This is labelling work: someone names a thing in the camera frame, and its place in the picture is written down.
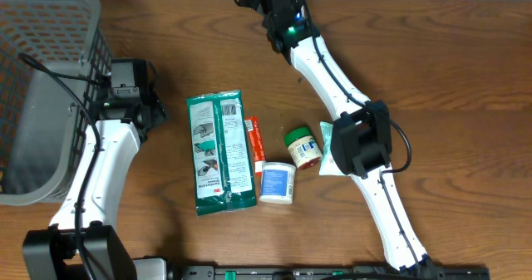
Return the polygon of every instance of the laundry basket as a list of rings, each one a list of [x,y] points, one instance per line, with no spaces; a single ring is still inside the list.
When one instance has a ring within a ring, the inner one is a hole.
[[[18,60],[92,80],[111,67],[98,0],[0,0],[0,204],[60,202],[79,164],[86,121],[48,75]],[[63,79],[89,109],[96,88]]]

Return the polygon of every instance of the teal packet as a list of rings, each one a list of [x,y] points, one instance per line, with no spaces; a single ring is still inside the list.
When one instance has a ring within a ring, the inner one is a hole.
[[[257,205],[240,91],[186,100],[194,162],[196,213]]]

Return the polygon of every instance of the wood grain surface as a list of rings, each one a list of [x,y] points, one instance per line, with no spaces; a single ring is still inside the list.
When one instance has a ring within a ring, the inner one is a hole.
[[[240,89],[267,160],[290,161],[283,137],[306,125],[322,141],[327,110],[275,54],[260,17],[232,0],[101,0],[117,57],[152,60],[171,120],[131,164],[118,234],[132,257],[285,266],[384,261],[357,186],[298,172],[292,205],[195,215],[186,97]],[[492,279],[531,279],[532,2],[310,0],[340,67],[383,99],[414,161],[396,176],[418,238],[445,265],[485,265]],[[392,161],[405,159],[393,134]],[[59,204],[0,207],[0,278],[27,278],[22,241]]]

